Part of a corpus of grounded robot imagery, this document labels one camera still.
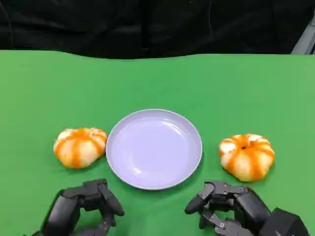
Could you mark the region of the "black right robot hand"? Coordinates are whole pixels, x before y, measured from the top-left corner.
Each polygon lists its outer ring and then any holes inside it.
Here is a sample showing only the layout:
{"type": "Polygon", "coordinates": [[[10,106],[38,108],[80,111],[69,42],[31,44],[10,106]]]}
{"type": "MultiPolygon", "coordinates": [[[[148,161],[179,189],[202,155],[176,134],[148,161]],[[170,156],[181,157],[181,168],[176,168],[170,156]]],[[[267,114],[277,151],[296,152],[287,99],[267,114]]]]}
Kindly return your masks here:
{"type": "Polygon", "coordinates": [[[249,187],[208,180],[185,208],[200,214],[199,228],[211,225],[218,236],[257,236],[271,212],[249,187]]]}

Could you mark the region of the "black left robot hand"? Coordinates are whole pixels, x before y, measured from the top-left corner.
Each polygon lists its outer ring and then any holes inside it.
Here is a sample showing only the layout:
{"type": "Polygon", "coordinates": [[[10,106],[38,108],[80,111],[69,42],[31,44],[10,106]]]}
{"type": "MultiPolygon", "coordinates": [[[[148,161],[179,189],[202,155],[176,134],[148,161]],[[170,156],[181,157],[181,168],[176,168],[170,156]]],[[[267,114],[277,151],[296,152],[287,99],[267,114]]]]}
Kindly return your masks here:
{"type": "Polygon", "coordinates": [[[125,212],[104,178],[85,181],[77,187],[60,190],[55,196],[40,230],[34,236],[105,236],[116,226],[115,216],[125,212]],[[80,210],[98,210],[102,220],[95,227],[75,232],[80,210]]]}

